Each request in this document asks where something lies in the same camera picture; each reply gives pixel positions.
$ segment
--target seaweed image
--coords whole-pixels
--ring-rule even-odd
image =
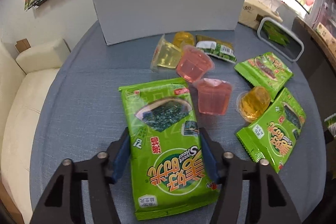
[[[154,130],[162,132],[186,117],[191,110],[187,101],[168,97],[142,107],[135,116]]]
[[[301,129],[301,122],[294,110],[285,102],[283,103],[283,109],[285,111],[286,119],[289,120],[298,129]]]
[[[195,121],[186,121],[181,133],[184,136],[198,136],[199,130],[197,123]]]

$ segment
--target label sticker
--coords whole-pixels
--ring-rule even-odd
[[[156,199],[156,196],[154,195],[144,195],[138,198],[139,206],[141,208],[146,207],[155,207],[158,205],[158,201]]]
[[[256,124],[253,128],[252,128],[253,132],[255,133],[255,135],[257,136],[258,139],[261,139],[265,133],[263,131],[263,129],[261,128],[260,125]]]

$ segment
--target metal screw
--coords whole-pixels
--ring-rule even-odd
[[[99,152],[98,155],[97,155],[97,157],[98,157],[99,159],[107,158],[107,153],[104,152],[104,151]]]
[[[268,160],[266,160],[266,159],[261,159],[260,161],[259,161],[259,163],[261,164],[261,165],[269,165],[269,161]]]
[[[70,165],[71,164],[71,159],[65,159],[65,160],[63,160],[62,164],[64,166]]]
[[[223,154],[223,156],[224,156],[224,158],[226,158],[226,159],[232,159],[233,158],[233,153],[231,153],[231,152],[225,152],[224,154]]]

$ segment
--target seaweed snack package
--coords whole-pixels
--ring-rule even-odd
[[[265,21],[262,25],[262,29],[267,33],[269,40],[282,46],[287,46],[289,43],[287,34],[272,22]]]
[[[278,173],[298,140],[306,114],[283,88],[266,112],[236,134],[252,160],[267,159]]]
[[[328,130],[330,131],[331,135],[333,135],[333,137],[335,138],[336,137],[336,113],[326,118],[324,122],[327,125]]]
[[[218,190],[205,173],[185,80],[161,80],[119,90],[131,138],[137,219],[174,215],[215,202]]]
[[[234,64],[237,61],[233,46],[229,42],[197,34],[196,43],[196,47],[205,52],[207,55],[214,56]]]
[[[235,66],[235,70],[253,86],[261,85],[266,88],[271,102],[293,76],[293,72],[272,52],[240,62]]]

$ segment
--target blue gripper pad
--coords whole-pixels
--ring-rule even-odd
[[[201,148],[202,148],[202,155],[203,155],[203,161],[205,170],[210,177],[212,181],[214,181],[216,184],[219,184],[219,175],[217,172],[217,162],[212,154],[209,144],[205,140],[202,133],[199,134],[199,137],[201,139]]]
[[[130,154],[130,137],[127,133],[127,136],[121,144],[120,150],[116,155],[115,160],[112,162],[114,172],[111,178],[114,181],[114,184],[122,177]]]

